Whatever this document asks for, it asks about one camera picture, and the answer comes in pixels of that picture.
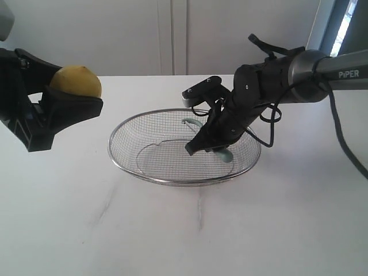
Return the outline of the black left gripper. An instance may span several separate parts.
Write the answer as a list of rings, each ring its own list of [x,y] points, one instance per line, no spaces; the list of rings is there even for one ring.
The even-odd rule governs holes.
[[[60,69],[24,49],[1,49],[1,122],[28,152],[50,150],[55,134],[101,114],[102,99],[49,87]]]

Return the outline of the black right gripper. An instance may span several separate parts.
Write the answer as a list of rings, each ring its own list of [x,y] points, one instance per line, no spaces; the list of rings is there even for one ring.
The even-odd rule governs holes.
[[[196,152],[219,152],[236,143],[245,129],[259,116],[258,109],[232,110],[218,100],[210,110],[209,117],[200,131],[190,140],[185,149],[190,156]],[[212,144],[212,139],[219,144]]]

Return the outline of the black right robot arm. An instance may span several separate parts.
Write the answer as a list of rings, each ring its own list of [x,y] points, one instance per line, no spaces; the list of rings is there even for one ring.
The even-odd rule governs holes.
[[[331,90],[366,90],[367,51],[330,57],[306,50],[240,66],[232,90],[221,82],[219,76],[210,76],[182,93],[187,108],[203,102],[210,107],[206,123],[185,146],[190,155],[236,143],[272,104],[315,103]]]

